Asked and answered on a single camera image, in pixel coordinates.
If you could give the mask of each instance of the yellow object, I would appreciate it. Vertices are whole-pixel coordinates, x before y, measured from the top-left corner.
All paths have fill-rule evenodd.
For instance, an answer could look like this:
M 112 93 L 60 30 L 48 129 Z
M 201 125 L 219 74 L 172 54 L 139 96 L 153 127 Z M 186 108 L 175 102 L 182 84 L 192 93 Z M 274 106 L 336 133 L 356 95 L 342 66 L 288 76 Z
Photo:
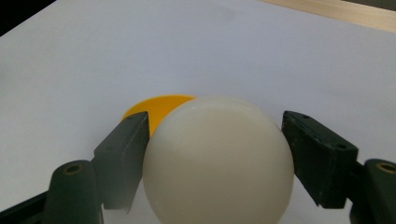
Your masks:
M 161 95 L 144 100 L 129 108 L 122 119 L 132 114 L 148 111 L 149 134 L 152 135 L 158 124 L 173 109 L 194 99 L 190 95 Z

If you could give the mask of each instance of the white ball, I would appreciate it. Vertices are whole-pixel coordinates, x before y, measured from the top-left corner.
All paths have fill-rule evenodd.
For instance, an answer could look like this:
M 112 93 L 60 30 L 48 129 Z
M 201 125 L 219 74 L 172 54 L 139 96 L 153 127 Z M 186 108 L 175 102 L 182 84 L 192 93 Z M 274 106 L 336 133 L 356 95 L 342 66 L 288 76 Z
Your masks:
M 143 181 L 163 224 L 272 224 L 291 195 L 289 145 L 259 108 L 197 98 L 168 114 L 148 142 Z

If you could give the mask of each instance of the sphere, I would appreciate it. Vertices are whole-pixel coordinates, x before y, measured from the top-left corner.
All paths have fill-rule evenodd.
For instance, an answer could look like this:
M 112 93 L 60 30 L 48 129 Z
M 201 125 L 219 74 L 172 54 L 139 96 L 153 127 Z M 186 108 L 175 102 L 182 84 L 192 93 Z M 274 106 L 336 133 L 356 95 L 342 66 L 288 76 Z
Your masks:
M 272 224 L 290 200 L 293 162 L 274 121 L 226 97 L 180 105 L 148 142 L 143 182 L 163 224 Z

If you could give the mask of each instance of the white table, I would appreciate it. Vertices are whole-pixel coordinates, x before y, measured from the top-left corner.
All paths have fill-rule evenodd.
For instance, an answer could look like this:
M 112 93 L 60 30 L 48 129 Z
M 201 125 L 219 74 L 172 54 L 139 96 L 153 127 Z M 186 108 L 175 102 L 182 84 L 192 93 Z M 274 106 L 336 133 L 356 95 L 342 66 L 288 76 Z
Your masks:
M 131 105 L 187 93 L 242 98 L 280 125 L 308 114 L 396 161 L 396 34 L 252 0 L 58 0 L 0 37 L 0 210 L 90 160 Z M 280 223 L 349 223 L 298 179 Z M 128 217 L 158 223 L 142 188 Z

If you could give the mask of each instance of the white surface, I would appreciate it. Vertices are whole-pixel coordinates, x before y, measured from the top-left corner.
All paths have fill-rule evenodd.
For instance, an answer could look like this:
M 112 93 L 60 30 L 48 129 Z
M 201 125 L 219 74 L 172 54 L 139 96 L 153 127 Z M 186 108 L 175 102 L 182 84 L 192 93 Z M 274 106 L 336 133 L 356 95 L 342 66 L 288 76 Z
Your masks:
M 163 224 L 276 224 L 293 177 L 273 119 L 228 97 L 198 97 L 168 114 L 143 165 L 149 204 Z
M 261 2 L 58 0 L 0 37 L 0 209 L 91 159 L 128 107 L 165 93 L 247 99 L 278 125 L 295 110 L 360 161 L 396 161 L 395 71 L 395 34 Z M 296 180 L 280 223 L 347 214 L 316 208 Z M 125 219 L 156 223 L 142 189 Z

